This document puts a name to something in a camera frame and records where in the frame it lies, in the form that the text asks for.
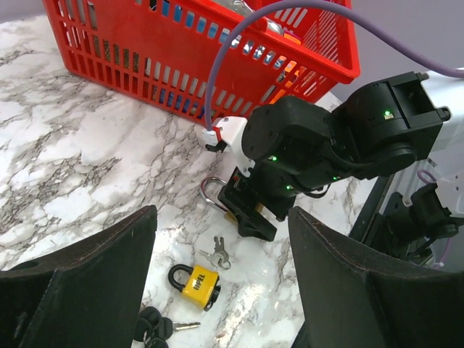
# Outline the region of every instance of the silver key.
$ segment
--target silver key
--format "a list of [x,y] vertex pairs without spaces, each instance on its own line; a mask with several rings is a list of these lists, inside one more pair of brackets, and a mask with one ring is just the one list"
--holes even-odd
[[199,328],[201,323],[175,323],[173,322],[173,331],[178,332],[182,330],[188,330],[190,328]]
[[215,254],[221,255],[223,257],[222,260],[219,261],[219,267],[228,270],[231,268],[231,263],[229,262],[229,254],[224,248],[224,238],[217,236],[215,237]]
[[203,250],[199,250],[198,252],[201,255],[203,255],[206,258],[206,260],[210,261],[211,265],[215,267],[220,267],[220,265],[223,264],[224,256],[222,256],[221,254],[210,254],[209,252],[205,252]]

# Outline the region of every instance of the key ring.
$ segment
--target key ring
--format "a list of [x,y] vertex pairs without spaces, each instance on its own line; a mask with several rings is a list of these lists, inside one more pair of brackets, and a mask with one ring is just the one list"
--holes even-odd
[[224,262],[224,263],[222,263],[221,261],[219,261],[218,265],[219,265],[219,267],[221,267],[223,270],[230,270],[231,267],[232,267],[230,261],[227,261],[227,262]]
[[211,182],[215,182],[215,183],[220,183],[222,186],[225,186],[227,185],[227,182],[224,181],[223,179],[217,177],[217,176],[210,176],[206,179],[204,179],[201,183],[200,183],[200,196],[203,198],[203,200],[208,204],[210,205],[211,207],[215,208],[216,210],[220,211],[220,212],[224,212],[224,213],[227,213],[229,212],[229,210],[227,208],[225,208],[224,206],[218,204],[217,202],[213,201],[211,198],[209,198],[205,191],[206,191],[206,186],[208,183],[211,183]]

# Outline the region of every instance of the white wall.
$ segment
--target white wall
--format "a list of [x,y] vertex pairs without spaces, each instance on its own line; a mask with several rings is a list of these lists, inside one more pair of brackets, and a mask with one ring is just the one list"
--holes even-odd
[[[352,0],[353,9],[431,59],[464,67],[463,0]],[[361,76],[332,92],[341,100],[366,83],[424,67],[356,27]]]
[[0,23],[43,13],[42,0],[0,0]]

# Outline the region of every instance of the key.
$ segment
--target key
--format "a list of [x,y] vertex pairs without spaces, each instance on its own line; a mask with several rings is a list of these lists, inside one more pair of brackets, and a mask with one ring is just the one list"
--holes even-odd
[[143,342],[145,335],[146,337],[151,336],[153,330],[156,330],[161,322],[161,313],[154,307],[146,307],[138,314],[133,339],[138,342]]
[[227,253],[225,250],[223,237],[215,237],[215,254],[221,255],[223,257],[222,260],[218,261],[219,267],[225,270],[231,268],[231,263],[229,262],[229,253]]
[[204,252],[203,250],[199,250],[199,253],[203,255],[206,260],[210,261],[211,265],[215,267],[220,267],[220,264],[222,264],[224,261],[224,256],[221,254],[210,254],[209,252]]
[[167,341],[174,332],[187,330],[189,328],[198,328],[201,323],[176,323],[169,318],[163,318],[161,325],[153,331],[155,337],[159,337]]

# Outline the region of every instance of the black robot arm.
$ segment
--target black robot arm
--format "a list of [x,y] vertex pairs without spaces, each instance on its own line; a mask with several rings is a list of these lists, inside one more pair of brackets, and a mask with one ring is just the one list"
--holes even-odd
[[235,215],[242,236],[274,239],[276,228],[257,207],[284,220],[297,194],[353,176],[388,176],[427,158],[450,117],[435,109],[410,72],[363,86],[329,112],[295,96],[257,108],[243,129],[241,149],[253,161],[238,168],[219,200]]

